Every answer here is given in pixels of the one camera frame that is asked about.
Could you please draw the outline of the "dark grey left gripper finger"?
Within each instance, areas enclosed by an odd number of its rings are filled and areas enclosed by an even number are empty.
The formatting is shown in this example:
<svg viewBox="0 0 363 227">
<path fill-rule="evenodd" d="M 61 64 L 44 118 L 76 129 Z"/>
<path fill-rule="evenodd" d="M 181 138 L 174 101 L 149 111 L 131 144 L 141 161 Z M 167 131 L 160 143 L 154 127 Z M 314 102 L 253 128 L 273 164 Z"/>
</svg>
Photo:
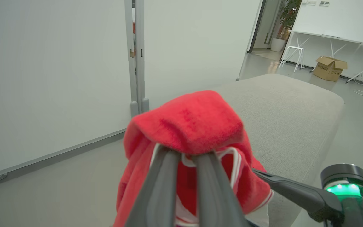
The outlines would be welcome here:
<svg viewBox="0 0 363 227">
<path fill-rule="evenodd" d="M 129 213 L 126 227 L 174 227 L 181 154 L 160 146 Z"/>
</svg>

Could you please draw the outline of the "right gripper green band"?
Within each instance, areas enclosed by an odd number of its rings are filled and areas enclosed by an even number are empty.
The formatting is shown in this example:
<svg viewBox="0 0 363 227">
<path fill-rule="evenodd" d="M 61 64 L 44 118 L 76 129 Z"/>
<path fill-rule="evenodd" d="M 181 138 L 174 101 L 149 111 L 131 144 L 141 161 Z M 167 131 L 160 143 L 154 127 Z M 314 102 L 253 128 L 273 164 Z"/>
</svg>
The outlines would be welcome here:
<svg viewBox="0 0 363 227">
<path fill-rule="evenodd" d="M 320 175 L 323 189 L 257 169 L 252 171 L 272 190 L 306 210 L 311 219 L 325 221 L 325 227 L 363 227 L 361 167 L 339 163 L 324 168 Z"/>
</svg>

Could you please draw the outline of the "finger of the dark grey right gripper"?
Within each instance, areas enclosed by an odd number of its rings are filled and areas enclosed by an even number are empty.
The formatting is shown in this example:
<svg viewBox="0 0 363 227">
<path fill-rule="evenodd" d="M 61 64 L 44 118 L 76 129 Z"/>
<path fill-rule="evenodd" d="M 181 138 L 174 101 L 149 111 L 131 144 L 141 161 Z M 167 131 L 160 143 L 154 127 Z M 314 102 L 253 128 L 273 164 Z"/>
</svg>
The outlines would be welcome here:
<svg viewBox="0 0 363 227">
<path fill-rule="evenodd" d="M 222 163 L 214 152 L 193 156 L 200 227 L 249 227 Z"/>
</svg>

